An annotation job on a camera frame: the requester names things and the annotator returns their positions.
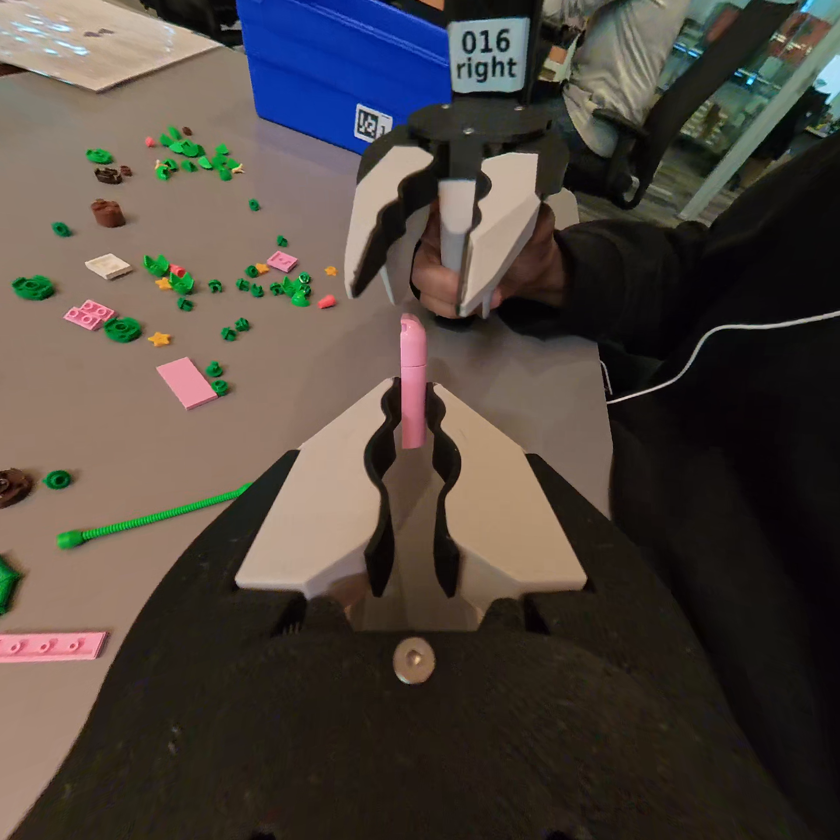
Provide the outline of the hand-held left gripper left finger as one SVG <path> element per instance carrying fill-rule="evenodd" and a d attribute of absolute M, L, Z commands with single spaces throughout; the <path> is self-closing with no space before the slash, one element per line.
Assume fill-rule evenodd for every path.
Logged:
<path fill-rule="evenodd" d="M 395 377 L 385 379 L 298 448 L 235 575 L 239 589 L 312 599 L 367 579 L 364 549 L 381 495 L 364 451 L 385 423 L 382 399 L 395 385 Z"/>

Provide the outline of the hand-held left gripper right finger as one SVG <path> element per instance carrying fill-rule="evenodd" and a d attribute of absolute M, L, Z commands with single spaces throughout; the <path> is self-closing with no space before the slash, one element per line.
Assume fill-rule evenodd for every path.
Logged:
<path fill-rule="evenodd" d="M 433 557 L 446 596 L 484 613 L 499 599 L 583 590 L 587 575 L 526 451 L 437 383 L 426 418 L 443 481 Z"/>

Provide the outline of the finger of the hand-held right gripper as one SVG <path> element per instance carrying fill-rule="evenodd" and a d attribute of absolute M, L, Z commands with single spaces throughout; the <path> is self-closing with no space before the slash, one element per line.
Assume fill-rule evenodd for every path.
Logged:
<path fill-rule="evenodd" d="M 532 236 L 541 198 L 537 152 L 507 152 L 485 159 L 479 173 L 488 191 L 476 203 L 459 277 L 458 313 L 486 317 L 501 279 Z"/>
<path fill-rule="evenodd" d="M 359 298 L 380 279 L 391 304 L 407 294 L 417 243 L 437 194 L 434 155 L 396 145 L 355 187 L 344 250 L 344 287 Z"/>

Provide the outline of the pink curved brick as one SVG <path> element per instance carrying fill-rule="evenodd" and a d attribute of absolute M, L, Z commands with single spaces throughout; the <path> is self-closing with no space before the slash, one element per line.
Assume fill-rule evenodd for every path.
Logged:
<path fill-rule="evenodd" d="M 427 364 L 427 335 L 418 316 L 405 312 L 401 316 L 401 369 L 424 368 Z"/>

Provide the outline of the pink arched brick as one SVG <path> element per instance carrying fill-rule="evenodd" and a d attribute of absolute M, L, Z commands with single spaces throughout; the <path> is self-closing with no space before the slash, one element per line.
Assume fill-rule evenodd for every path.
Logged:
<path fill-rule="evenodd" d="M 426 365 L 404 365 L 402 385 L 402 448 L 418 449 L 426 442 Z"/>

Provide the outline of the person's right hand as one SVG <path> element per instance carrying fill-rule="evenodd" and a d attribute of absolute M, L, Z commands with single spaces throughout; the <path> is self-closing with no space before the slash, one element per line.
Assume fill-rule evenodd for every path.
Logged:
<path fill-rule="evenodd" d="M 540 207 L 532 236 L 500 280 L 490 299 L 497 309 L 514 299 L 560 309 L 566 292 L 564 258 L 555 237 L 555 216 L 549 204 Z M 425 309 L 445 319 L 459 319 L 457 272 L 443 266 L 440 254 L 438 202 L 429 211 L 419 240 L 411 281 Z"/>

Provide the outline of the blue plastic bin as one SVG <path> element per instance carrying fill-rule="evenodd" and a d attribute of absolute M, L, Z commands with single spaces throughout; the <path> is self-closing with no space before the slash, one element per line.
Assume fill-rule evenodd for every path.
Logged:
<path fill-rule="evenodd" d="M 442 13 L 420 2 L 237 1 L 257 114 L 362 154 L 450 102 Z"/>

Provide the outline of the green stick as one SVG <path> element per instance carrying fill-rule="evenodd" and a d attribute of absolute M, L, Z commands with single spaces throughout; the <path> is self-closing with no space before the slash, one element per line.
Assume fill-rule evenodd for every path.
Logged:
<path fill-rule="evenodd" d="M 202 500 L 191 502 L 182 506 L 168 508 L 163 511 L 147 514 L 142 517 L 119 521 L 107 526 L 88 529 L 72 529 L 56 535 L 56 546 L 59 550 L 72 550 L 93 540 L 106 538 L 113 534 L 140 529 L 157 522 L 163 522 L 179 518 L 186 514 L 213 508 L 224 503 L 235 501 L 241 497 L 251 486 L 248 482 L 236 490 L 231 490 L 217 496 L 207 497 Z"/>

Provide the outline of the scattered small green clips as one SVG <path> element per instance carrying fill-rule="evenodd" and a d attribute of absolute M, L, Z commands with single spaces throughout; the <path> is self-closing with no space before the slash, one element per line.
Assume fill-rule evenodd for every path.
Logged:
<path fill-rule="evenodd" d="M 281 283 L 288 274 L 282 271 L 281 273 L 283 274 L 283 277 L 280 281 L 275 280 L 269 284 L 269 293 L 274 297 L 281 297 L 284 295 Z M 248 293 L 254 299 L 261 299 L 266 295 L 266 287 L 260 284 L 259 280 L 261 280 L 265 275 L 259 276 L 255 269 L 255 264 L 248 264 L 245 268 L 245 276 L 236 279 L 235 288 L 239 291 Z M 192 309 L 194 302 L 190 299 L 190 296 L 191 295 L 179 295 L 177 300 L 177 306 L 179 309 L 183 311 L 189 311 Z M 242 317 L 237 318 L 234 325 L 227 325 L 223 327 L 219 332 L 219 336 L 223 341 L 231 342 L 235 341 L 241 333 L 246 333 L 249 330 L 251 330 L 250 321 L 247 318 Z M 229 392 L 230 386 L 223 379 L 224 367 L 218 361 L 212 361 L 205 368 L 205 374 L 211 380 L 211 385 L 217 394 L 222 396 Z"/>

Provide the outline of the large pink smooth tile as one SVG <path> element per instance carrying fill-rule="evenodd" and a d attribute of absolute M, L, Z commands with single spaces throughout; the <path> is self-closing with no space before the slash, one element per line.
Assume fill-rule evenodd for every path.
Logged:
<path fill-rule="evenodd" d="M 211 383 L 187 357 L 159 365 L 156 371 L 187 411 L 218 398 Z"/>

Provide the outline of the black office chair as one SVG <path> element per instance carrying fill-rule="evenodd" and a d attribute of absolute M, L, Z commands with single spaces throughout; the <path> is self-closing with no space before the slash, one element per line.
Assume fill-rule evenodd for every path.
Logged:
<path fill-rule="evenodd" d="M 563 186 L 573 194 L 603 198 L 624 211 L 635 209 L 686 121 L 745 60 L 769 44 L 796 8 L 796 3 L 750 2 L 669 85 L 643 124 L 636 125 L 614 111 L 596 110 L 595 116 L 617 131 L 612 157 L 572 154 Z"/>

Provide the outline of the person's black jacket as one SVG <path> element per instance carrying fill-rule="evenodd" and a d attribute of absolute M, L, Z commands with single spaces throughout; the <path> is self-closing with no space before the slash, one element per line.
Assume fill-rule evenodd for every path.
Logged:
<path fill-rule="evenodd" d="M 782 792 L 838 838 L 838 137 L 709 227 L 686 336 L 611 404 L 613 509 Z"/>

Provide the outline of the thin pink tile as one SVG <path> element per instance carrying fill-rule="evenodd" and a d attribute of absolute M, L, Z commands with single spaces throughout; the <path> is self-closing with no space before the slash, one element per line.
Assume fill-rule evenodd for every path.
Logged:
<path fill-rule="evenodd" d="M 2 633 L 1 664 L 88 662 L 99 658 L 108 632 Z"/>

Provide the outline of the paper in clear sleeve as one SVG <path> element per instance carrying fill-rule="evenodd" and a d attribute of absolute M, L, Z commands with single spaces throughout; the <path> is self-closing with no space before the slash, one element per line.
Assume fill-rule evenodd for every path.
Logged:
<path fill-rule="evenodd" d="M 96 93 L 220 47 L 108 2 L 1 2 L 2 64 Z"/>

